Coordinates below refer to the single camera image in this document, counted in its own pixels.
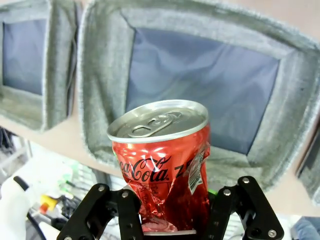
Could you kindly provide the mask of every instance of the coca-cola logo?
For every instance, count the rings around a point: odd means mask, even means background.
[[[137,182],[162,182],[169,181],[168,169],[165,168],[166,163],[171,159],[171,156],[168,158],[162,157],[159,160],[154,159],[153,157],[140,159],[134,165],[131,163],[119,162],[121,171],[124,176],[137,181]],[[183,175],[183,173],[188,169],[192,160],[189,160],[186,164],[179,165],[174,167],[176,170],[176,178]]]

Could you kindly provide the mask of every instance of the green object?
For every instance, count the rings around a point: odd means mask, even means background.
[[[209,192],[209,193],[212,193],[212,194],[214,194],[214,195],[217,195],[217,194],[218,194],[217,191],[214,191],[214,190],[212,190],[212,189],[208,189],[208,192]]]

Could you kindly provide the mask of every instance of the pull tab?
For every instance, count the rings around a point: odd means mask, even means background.
[[[174,117],[171,114],[166,115],[159,115],[156,117],[151,118],[146,125],[138,125],[135,126],[131,133],[128,133],[128,136],[131,138],[147,138],[150,137],[152,134],[160,131],[161,129],[164,129],[166,126],[170,125],[174,120]],[[139,129],[145,129],[150,132],[146,134],[139,134],[135,133],[135,131]]]

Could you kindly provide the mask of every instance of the yellow object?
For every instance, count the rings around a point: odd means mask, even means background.
[[[48,210],[53,211],[58,204],[58,200],[53,199],[52,197],[49,197],[47,195],[42,195],[41,196],[41,205],[46,204],[48,205]]]

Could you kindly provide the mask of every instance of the coca-cola can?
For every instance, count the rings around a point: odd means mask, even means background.
[[[209,214],[208,110],[165,100],[135,108],[107,129],[125,181],[141,200],[142,229],[202,231]]]

